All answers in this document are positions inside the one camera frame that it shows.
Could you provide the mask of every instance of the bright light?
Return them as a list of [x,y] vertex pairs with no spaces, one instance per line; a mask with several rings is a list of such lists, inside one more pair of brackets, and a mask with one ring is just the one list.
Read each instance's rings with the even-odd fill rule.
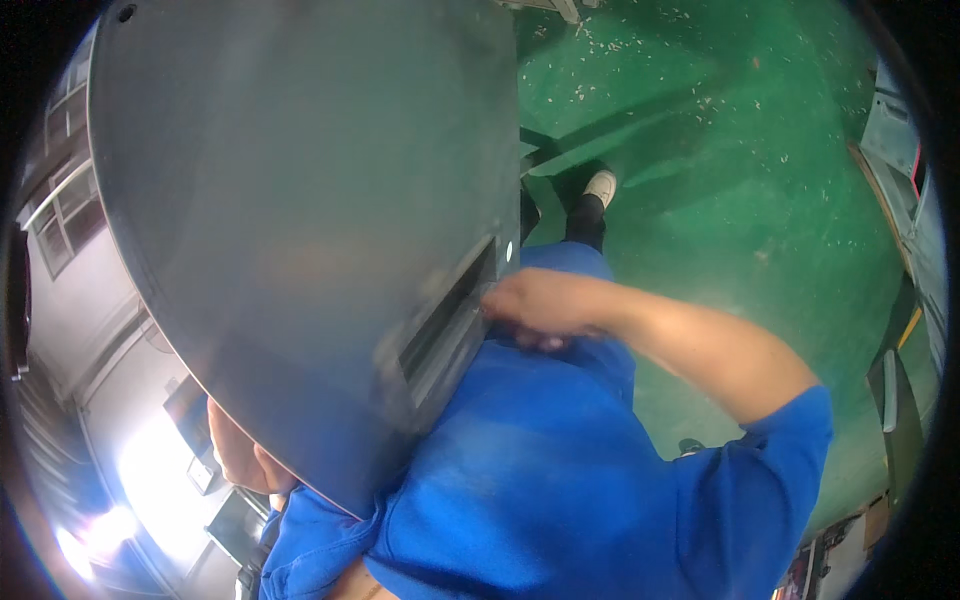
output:
[[57,544],[60,546],[63,557],[70,563],[73,570],[77,571],[87,581],[92,581],[93,567],[90,566],[90,560],[86,557],[86,550],[77,539],[60,529],[57,532]]
[[98,555],[115,551],[123,540],[136,534],[137,520],[130,509],[115,506],[105,515],[93,519],[84,536],[86,547]]

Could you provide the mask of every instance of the green floor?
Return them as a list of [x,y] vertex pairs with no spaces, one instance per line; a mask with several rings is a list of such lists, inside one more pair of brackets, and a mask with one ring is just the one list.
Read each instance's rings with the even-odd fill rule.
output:
[[[528,243],[562,236],[561,199],[591,161],[612,168],[605,254],[618,280],[768,327],[832,390],[836,441],[808,529],[830,524],[886,487],[864,374],[902,266],[846,148],[866,123],[874,50],[833,0],[608,0],[581,14],[578,27],[515,13],[520,124],[545,160],[526,180],[543,211]],[[904,354],[928,413],[922,327]],[[635,411],[664,458],[682,438],[740,435],[645,361]]]

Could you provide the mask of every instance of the blue shirt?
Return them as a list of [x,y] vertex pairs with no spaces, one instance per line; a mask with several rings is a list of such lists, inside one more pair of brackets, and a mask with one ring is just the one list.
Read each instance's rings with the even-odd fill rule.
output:
[[[523,251],[526,264],[610,277],[582,244]],[[817,499],[827,390],[664,461],[633,412],[634,369],[615,341],[546,356],[494,332],[373,518],[291,494],[260,597],[323,597],[363,556],[404,600],[766,600]]]

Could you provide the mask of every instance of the person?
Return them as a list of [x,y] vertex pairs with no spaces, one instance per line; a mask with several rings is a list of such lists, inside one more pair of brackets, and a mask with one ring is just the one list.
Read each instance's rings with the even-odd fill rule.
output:
[[[763,328],[614,283],[602,250],[615,187],[596,174],[564,240],[523,248],[524,268],[482,298],[491,333],[373,518],[231,437],[210,400],[227,477],[286,495],[261,598],[770,596],[817,499],[828,391]],[[695,451],[663,460],[633,412],[630,349],[743,437],[686,440]]]

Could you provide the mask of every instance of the sleeve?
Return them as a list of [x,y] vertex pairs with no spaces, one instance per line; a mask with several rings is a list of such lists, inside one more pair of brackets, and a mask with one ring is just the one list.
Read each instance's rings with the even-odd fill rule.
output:
[[[259,600],[323,598],[375,541],[383,503],[359,521],[304,485],[290,493],[279,536],[263,565]],[[269,519],[279,518],[271,511]]]
[[692,597],[770,597],[820,491],[829,392],[815,386],[741,427],[740,440],[674,461],[677,560]]

